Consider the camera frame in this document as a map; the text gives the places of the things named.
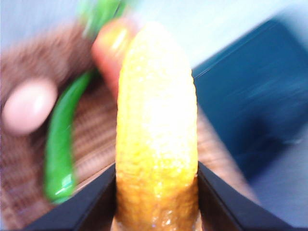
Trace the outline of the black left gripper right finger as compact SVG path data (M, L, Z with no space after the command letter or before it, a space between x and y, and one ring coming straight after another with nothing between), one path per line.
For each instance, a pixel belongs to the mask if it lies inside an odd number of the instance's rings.
M198 163L199 207L207 231L291 231L292 226L246 198Z

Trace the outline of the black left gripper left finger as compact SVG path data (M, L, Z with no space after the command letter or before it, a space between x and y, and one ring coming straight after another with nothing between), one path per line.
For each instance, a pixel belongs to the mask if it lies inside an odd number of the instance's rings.
M109 231L116 208L115 166L75 196L24 228L25 231Z

